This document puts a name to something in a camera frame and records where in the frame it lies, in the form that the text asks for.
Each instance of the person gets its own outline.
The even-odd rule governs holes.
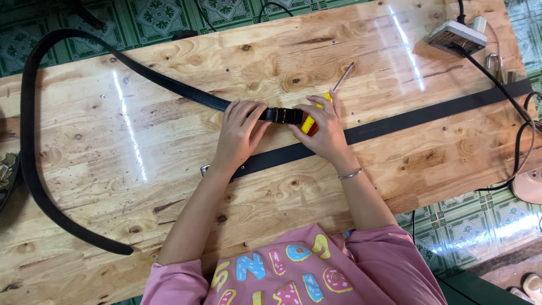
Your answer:
[[[285,233],[269,246],[220,259],[209,284],[199,260],[222,196],[235,170],[252,154],[270,122],[267,108],[235,101],[224,112],[217,153],[167,235],[143,293],[142,305],[446,304],[412,237],[401,229],[347,146],[341,104],[307,96],[319,126],[312,137],[289,125],[294,137],[337,170],[356,226],[336,245],[318,226]]]

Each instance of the pink sweatshirt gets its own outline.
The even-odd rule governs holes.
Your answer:
[[[211,285],[201,261],[154,263],[141,305],[446,304],[411,236],[398,226],[355,231],[344,254],[318,225],[221,259]]]

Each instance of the bracelet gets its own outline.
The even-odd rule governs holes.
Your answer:
[[[362,171],[363,171],[363,168],[360,168],[359,171],[357,171],[357,172],[355,172],[355,173],[352,173],[352,174],[350,174],[350,175],[346,175],[346,176],[344,176],[344,177],[339,176],[339,180],[344,180],[344,179],[348,179],[348,178],[350,178],[350,177],[354,177],[354,176],[356,176],[357,174],[361,173]]]

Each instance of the screwdriver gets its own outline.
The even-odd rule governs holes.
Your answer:
[[[354,65],[354,63],[351,63],[348,68],[346,69],[346,71],[344,72],[343,76],[340,77],[339,81],[337,82],[337,84],[335,85],[335,87],[333,87],[333,92],[335,92],[335,90],[337,89],[337,87],[339,86],[340,82],[344,79],[344,77],[348,74],[348,72],[350,71],[350,69],[352,68],[352,66]],[[326,92],[326,94],[324,94],[324,98],[329,100],[330,102],[333,102],[333,99],[331,98],[330,96],[330,93],[329,92]],[[320,107],[320,108],[324,108],[322,105],[320,104],[316,104],[317,107]],[[304,134],[307,134],[309,136],[312,135],[312,133],[314,132],[314,130],[316,129],[318,125],[316,124],[316,122],[314,121],[314,119],[311,117],[311,116],[308,116],[307,119],[305,120],[305,122],[303,122],[303,125],[301,126],[301,131],[304,133]]]

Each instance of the wood grain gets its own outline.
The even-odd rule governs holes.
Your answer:
[[[504,68],[525,77],[502,0],[472,0],[465,7],[467,17],[484,16],[498,33]],[[351,128],[492,87],[467,60],[425,43],[457,13],[452,0],[382,0],[126,54],[216,96],[281,107],[323,94],[354,61],[338,93],[344,128]],[[479,61],[496,51],[488,36]],[[43,69],[38,80],[38,168],[49,194],[79,224],[135,252],[114,255],[74,238],[21,188],[0,215],[0,303],[96,305],[140,295],[201,179],[199,168],[213,158],[222,114],[147,81],[111,55]],[[19,151],[20,82],[20,75],[0,79],[2,152]],[[520,124],[503,101],[352,148],[398,214],[507,177]],[[286,126],[275,124],[257,152],[296,142]],[[526,135],[522,151],[528,142]],[[537,139],[525,170],[540,164],[541,147]],[[213,223],[204,272],[212,272],[218,258],[311,223],[327,233],[353,227],[336,173],[318,156],[237,179],[221,215],[227,220]]]

